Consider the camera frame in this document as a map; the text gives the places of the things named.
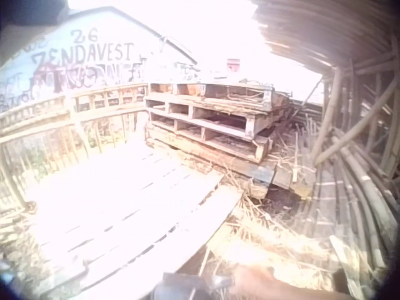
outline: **stacked wooden pallet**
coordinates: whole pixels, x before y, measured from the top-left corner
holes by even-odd
[[[237,95],[253,93],[260,102],[226,99],[228,89]],[[256,93],[253,86],[245,84],[151,84],[149,91],[144,102],[150,117],[150,139],[270,181],[271,171],[260,164],[268,153],[275,122],[285,116],[286,99],[276,96],[271,101],[271,91]]]

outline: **sky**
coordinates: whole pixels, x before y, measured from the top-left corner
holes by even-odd
[[[303,100],[321,78],[297,62],[271,53],[252,19],[248,0],[69,0],[71,9],[115,6],[173,38],[204,69],[226,70],[226,59],[241,60],[241,76],[272,83]]]

